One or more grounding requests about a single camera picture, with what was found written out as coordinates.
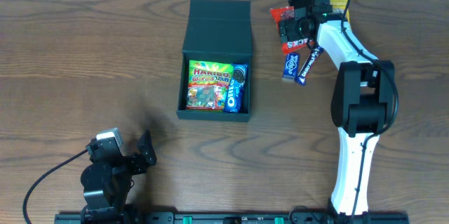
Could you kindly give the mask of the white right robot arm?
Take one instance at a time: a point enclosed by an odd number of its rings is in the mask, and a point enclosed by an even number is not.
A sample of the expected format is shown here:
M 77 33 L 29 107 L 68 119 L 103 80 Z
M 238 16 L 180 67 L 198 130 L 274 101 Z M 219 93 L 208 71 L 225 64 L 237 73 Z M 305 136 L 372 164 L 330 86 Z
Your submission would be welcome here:
M 330 105 L 340 153 L 331 194 L 336 218 L 360 220 L 368 212 L 367 187 L 373 151 L 398 111 L 394 64 L 379 60 L 355 37 L 345 12 L 330 0 L 288 0 L 293 16 L 278 22 L 282 41 L 308 46 L 311 53 L 295 80 L 303 85 L 316 59 L 326 52 L 338 74 Z

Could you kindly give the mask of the Haribo gummy worms bag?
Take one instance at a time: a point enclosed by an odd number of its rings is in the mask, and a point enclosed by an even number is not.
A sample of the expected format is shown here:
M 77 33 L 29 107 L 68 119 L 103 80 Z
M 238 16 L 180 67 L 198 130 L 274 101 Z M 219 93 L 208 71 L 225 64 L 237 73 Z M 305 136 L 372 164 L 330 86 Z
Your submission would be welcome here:
M 186 109 L 223 111 L 233 71 L 232 64 L 190 60 Z

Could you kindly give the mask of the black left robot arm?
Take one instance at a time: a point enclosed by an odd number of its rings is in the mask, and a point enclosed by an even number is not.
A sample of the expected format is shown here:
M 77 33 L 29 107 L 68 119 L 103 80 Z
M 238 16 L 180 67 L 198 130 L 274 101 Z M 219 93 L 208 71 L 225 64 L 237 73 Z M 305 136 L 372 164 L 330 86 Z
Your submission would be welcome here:
M 157 162 L 149 130 L 140 137 L 139 152 L 123 155 L 117 128 L 100 132 L 86 146 L 92 162 L 81 174 L 86 206 L 81 223 L 144 223 L 137 208 L 126 203 L 133 176 L 144 174 Z

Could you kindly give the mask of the red Hacks candy bag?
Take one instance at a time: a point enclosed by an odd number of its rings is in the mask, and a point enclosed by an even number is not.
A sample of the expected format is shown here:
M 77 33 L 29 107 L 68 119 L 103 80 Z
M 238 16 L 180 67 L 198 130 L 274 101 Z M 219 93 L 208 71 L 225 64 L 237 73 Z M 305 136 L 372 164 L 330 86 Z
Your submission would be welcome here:
M 271 8 L 270 13 L 276 23 L 284 54 L 295 52 L 301 48 L 312 48 L 315 41 L 300 34 L 300 21 L 295 17 L 292 6 Z

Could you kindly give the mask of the blue Oreo cookie pack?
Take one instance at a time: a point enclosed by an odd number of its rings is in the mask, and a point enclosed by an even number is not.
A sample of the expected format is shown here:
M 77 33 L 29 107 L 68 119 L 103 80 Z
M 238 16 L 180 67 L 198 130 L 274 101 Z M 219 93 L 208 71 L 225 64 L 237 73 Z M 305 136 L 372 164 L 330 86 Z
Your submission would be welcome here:
M 229 83 L 224 112 L 239 113 L 243 103 L 243 91 L 245 88 L 248 65 L 233 64 L 232 66 L 234 67 L 234 70 Z

